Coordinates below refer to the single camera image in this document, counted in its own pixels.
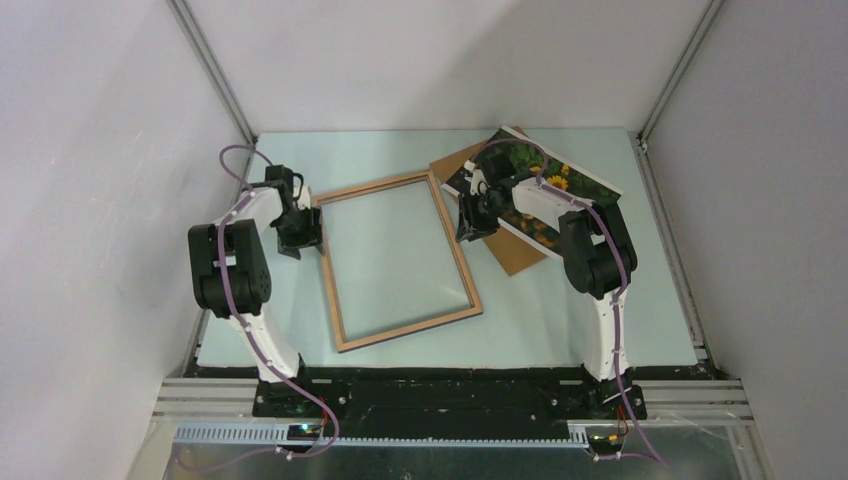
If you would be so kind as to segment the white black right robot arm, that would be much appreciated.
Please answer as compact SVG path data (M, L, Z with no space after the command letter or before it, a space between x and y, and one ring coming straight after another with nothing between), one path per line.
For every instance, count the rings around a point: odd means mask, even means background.
M498 231L507 213L528 214L557 232L554 249L572 288L590 296L594 313L582 365L596 380L581 392L585 411L606 418L622 403L620 380L629 364L624 353L623 304L638 266L618 202L591 201L554 185L541 174L517 172L508 161L470 160L460 168L468 188L458 194L456 241L474 241Z

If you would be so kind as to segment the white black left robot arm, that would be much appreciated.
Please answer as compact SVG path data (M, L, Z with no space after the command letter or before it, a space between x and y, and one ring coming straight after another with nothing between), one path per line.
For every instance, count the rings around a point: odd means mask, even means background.
M276 232L277 252L299 260L301 251L324 252L321 209L300 173L283 165L265 169L236 205L213 223L187 232L194 298L200 308L225 320L243 339L259 377L282 384L277 402L292 416L304 416L316 403L315 388L298 375L302 358L271 318L272 275L261 236Z

